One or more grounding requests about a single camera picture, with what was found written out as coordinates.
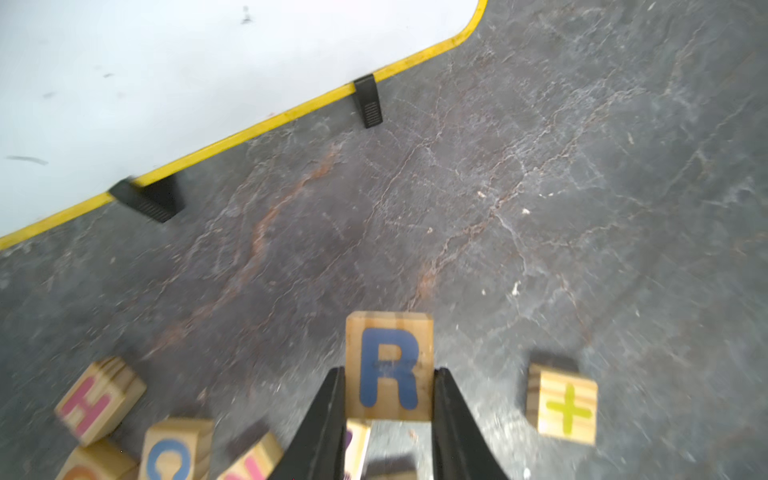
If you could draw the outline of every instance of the rust stain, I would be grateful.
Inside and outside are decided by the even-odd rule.
[[[757,52],[753,51],[752,53],[748,54],[742,61],[739,63],[731,72],[730,74],[725,78],[725,80],[720,82],[720,85],[717,87],[718,90],[724,88],[727,84],[732,83],[733,80],[736,79],[736,73],[741,69],[744,65],[747,65],[754,60]]]
[[[422,268],[419,274],[419,281],[416,284],[416,295],[413,298],[412,305],[416,305],[420,300],[430,300],[435,292],[435,282],[437,281],[437,269],[435,265]]]
[[[734,447],[734,444],[748,440],[755,435],[755,429],[750,425],[744,425],[732,432],[723,435],[712,446],[707,454],[707,461],[713,462],[722,452]]]
[[[730,251],[734,254],[741,255],[742,257],[747,257],[747,254],[744,253],[742,250],[746,245],[749,245],[750,243],[762,243],[768,240],[768,232],[758,232],[751,237],[748,238],[742,238],[737,239],[733,242],[733,246],[730,248]]]
[[[259,220],[259,222],[253,227],[253,236],[251,237],[251,252],[250,257],[246,264],[238,272],[229,278],[227,284],[224,286],[219,297],[211,303],[203,305],[197,308],[191,316],[184,320],[181,324],[174,325],[166,329],[161,335],[160,339],[154,344],[150,352],[144,356],[148,358],[154,355],[156,352],[166,349],[168,346],[178,343],[184,339],[194,329],[194,326],[200,322],[203,322],[210,318],[213,313],[220,307],[227,305],[231,302],[243,288],[253,279],[255,274],[261,267],[261,261],[263,260],[268,247],[268,240],[266,234],[269,228],[274,223],[280,211],[291,201],[298,197],[301,190],[312,180],[317,180],[325,177],[332,169],[336,156],[339,153],[337,146],[332,146],[320,165],[312,172],[304,175],[296,185],[293,186],[291,191],[283,196],[276,204],[270,207],[266,215]]]

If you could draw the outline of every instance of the blue letter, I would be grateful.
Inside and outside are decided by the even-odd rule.
[[[181,467],[174,474],[172,480],[186,480],[190,474],[192,460],[189,449],[178,440],[165,439],[154,444],[147,456],[147,477],[150,480],[162,480],[160,472],[157,471],[157,459],[161,453],[176,452],[181,457]]]
[[[400,347],[400,360],[379,361],[379,346]],[[394,329],[365,329],[360,354],[360,402],[372,407],[379,398],[379,378],[397,380],[400,405],[413,410],[419,404],[413,367],[419,361],[419,342],[410,332]]]

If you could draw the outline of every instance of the pink letter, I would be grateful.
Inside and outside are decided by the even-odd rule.
[[[245,469],[248,471],[250,480],[264,480],[264,475],[261,475],[259,466],[256,465],[256,460],[253,458],[245,458]],[[234,473],[227,473],[227,476],[224,477],[224,480],[243,480],[243,477],[235,475]]]
[[[95,404],[91,405],[88,403],[88,400],[85,399],[85,395],[91,390],[94,383],[96,383],[96,381],[93,377],[86,378],[61,408],[61,413],[64,415],[72,413],[72,410],[74,410],[75,407],[80,407],[83,410],[85,415],[74,429],[78,435],[83,435],[88,431],[91,425],[93,425],[93,422],[95,422],[98,416],[107,408],[111,399],[109,394],[105,393]]]

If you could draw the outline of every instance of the white board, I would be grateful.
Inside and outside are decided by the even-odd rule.
[[[0,237],[451,38],[478,0],[3,0]]]

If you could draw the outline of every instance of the scuff mark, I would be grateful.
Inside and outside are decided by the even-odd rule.
[[[396,373],[400,367],[400,360],[379,360],[374,363],[373,366],[381,376],[393,379],[396,377]]]
[[[253,20],[250,18],[250,13],[248,13],[248,5],[243,5],[243,21],[240,22],[241,25],[245,25],[246,23],[251,23]]]
[[[5,157],[8,160],[28,161],[38,165],[48,165],[48,161],[37,157],[27,157],[25,155],[8,155]]]

